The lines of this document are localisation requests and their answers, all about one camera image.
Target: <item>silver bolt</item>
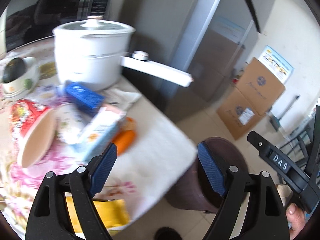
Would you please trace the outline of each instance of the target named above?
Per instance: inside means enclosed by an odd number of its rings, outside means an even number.
[[[50,179],[53,176],[53,172],[49,171],[45,176]]]
[[[232,172],[237,172],[238,168],[236,166],[230,166],[229,170],[232,171]]]
[[[83,172],[85,172],[85,167],[84,167],[84,166],[80,166],[80,167],[77,169],[77,171],[78,171],[79,173],[83,173]]]
[[[262,176],[265,177],[265,178],[269,177],[269,172],[263,171],[262,172]]]

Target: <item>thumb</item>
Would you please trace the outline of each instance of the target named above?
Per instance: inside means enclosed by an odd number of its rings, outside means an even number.
[[[293,240],[306,224],[304,212],[295,203],[291,203],[287,208],[286,215],[288,221],[291,222],[290,240]]]

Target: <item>blue textured pad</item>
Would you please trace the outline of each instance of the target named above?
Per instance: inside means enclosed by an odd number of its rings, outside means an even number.
[[[213,160],[211,153],[203,143],[199,143],[198,145],[198,158],[201,162],[205,174],[208,177],[212,189],[215,192],[219,193],[220,196],[224,196],[224,194],[226,193],[226,188],[224,186],[223,174]]]
[[[100,160],[100,163],[96,167],[94,173],[91,175],[89,189],[90,197],[94,197],[94,195],[101,192],[116,159],[117,147],[112,144],[108,152],[103,156],[103,159]]]

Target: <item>floor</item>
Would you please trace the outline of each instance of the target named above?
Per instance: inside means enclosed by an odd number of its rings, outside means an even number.
[[[224,123],[216,114],[216,109],[231,90],[232,88],[229,88],[218,102],[209,108],[178,122],[177,126],[196,144],[205,138],[214,136],[230,140],[242,152],[249,166],[250,173],[259,174],[260,171],[266,170],[271,174],[274,182],[278,183],[276,172],[259,158],[258,151],[247,142],[246,135],[235,141]],[[284,137],[281,133],[274,131],[268,121],[268,117],[265,117],[253,130],[274,145],[279,145],[284,141]],[[231,237],[239,235],[247,205],[248,197],[240,209],[236,226]],[[163,198],[138,221],[114,236],[114,239],[152,240],[157,229],[161,227],[171,227],[177,230],[184,240],[201,240],[207,232],[214,217],[215,214],[204,214],[200,211],[179,210],[173,208]]]

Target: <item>pot lid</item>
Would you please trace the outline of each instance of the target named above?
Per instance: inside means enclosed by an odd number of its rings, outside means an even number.
[[[56,27],[52,32],[56,34],[59,31],[82,36],[133,33],[135,29],[127,24],[102,20],[102,17],[99,16],[89,16],[86,21],[66,23]]]

